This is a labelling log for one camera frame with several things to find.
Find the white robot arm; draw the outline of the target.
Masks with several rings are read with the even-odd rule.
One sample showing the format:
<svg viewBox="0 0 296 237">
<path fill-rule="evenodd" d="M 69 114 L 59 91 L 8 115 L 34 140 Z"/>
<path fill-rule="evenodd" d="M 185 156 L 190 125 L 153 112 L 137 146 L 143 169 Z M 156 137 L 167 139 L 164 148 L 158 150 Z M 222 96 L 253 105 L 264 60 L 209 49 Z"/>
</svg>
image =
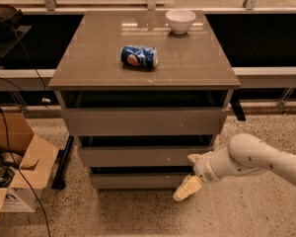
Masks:
<svg viewBox="0 0 296 237">
<path fill-rule="evenodd" d="M 234 135 L 223 149 L 190 154 L 187 159 L 193 163 L 193 175 L 187 175 L 173 194 L 176 201 L 195 194 L 204 183 L 218 182 L 229 176 L 257 175 L 264 171 L 270 171 L 296 186 L 296 155 L 280 151 L 247 133 Z"/>
</svg>

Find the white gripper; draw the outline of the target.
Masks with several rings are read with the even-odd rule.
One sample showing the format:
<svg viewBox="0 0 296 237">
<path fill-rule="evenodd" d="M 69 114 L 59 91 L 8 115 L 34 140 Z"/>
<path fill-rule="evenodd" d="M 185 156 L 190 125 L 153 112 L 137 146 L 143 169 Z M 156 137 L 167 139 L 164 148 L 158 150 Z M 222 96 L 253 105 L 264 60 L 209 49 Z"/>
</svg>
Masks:
<svg viewBox="0 0 296 237">
<path fill-rule="evenodd" d="M 204 183 L 214 183 L 221 180 L 211 166 L 210 156 L 211 151 L 204 154 L 189 154 L 187 156 L 187 159 L 194 164 L 193 171 L 197 176 L 187 175 L 185 177 L 173 195 L 175 201 L 182 201 L 201 190 L 202 181 Z"/>
</svg>

